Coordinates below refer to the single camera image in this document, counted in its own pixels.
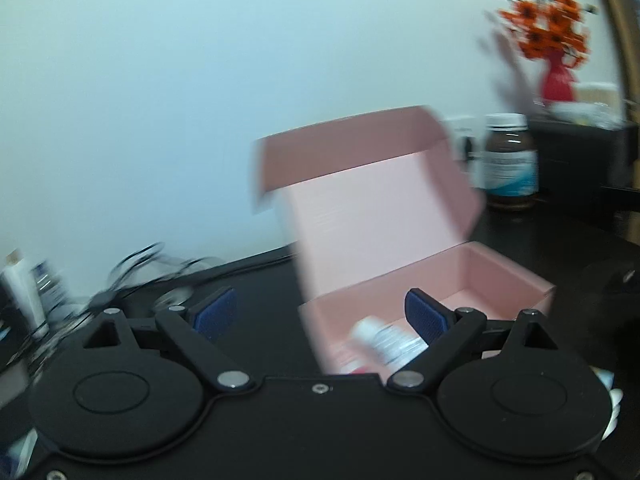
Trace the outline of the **white red tube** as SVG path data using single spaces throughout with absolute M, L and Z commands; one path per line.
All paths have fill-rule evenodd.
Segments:
M 389 373 L 397 372 L 428 348 L 420 336 L 375 316 L 367 316 L 355 323 L 349 338 Z

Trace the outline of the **pink cardboard box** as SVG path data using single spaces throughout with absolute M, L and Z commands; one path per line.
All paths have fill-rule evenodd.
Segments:
M 425 108 L 266 136 L 257 159 L 259 191 L 282 197 L 293 231 L 299 314 L 325 373 L 390 376 L 352 328 L 373 316 L 406 330 L 405 296 L 414 288 L 494 320 L 549 309 L 549 282 L 472 240 L 483 197 Z

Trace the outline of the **clear small bottle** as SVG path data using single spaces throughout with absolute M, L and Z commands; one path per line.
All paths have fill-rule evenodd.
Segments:
M 66 287 L 47 261 L 32 269 L 43 313 L 49 322 L 61 321 L 67 304 Z

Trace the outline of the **brown supplement bottle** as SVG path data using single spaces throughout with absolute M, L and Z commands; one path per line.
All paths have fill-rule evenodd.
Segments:
M 482 155 L 484 189 L 493 207 L 524 209 L 538 192 L 538 152 L 522 114 L 486 116 Z

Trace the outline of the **white squeeze tube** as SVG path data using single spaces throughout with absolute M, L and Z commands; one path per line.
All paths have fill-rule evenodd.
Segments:
M 32 269 L 18 249 L 6 256 L 6 265 L 1 271 L 1 281 L 21 310 L 29 329 L 36 339 L 47 335 L 48 322 L 44 314 Z

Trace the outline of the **black appliance box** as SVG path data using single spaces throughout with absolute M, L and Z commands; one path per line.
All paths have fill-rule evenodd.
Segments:
M 555 206 L 592 210 L 620 220 L 622 235 L 639 241 L 639 126 L 612 129 L 529 118 L 538 150 L 538 195 Z

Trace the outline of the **red vase orange flowers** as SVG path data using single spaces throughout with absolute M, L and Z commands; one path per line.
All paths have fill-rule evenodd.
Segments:
M 543 60 L 540 98 L 544 104 L 573 102 L 575 70 L 588 61 L 590 32 L 585 18 L 599 9 L 578 0 L 501 0 L 506 32 L 529 61 Z

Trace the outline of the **white wall socket strip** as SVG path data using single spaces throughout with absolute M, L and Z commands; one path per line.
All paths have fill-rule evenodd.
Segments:
M 485 133 L 480 118 L 472 115 L 458 115 L 445 118 L 444 125 L 454 159 L 472 180 L 478 180 Z

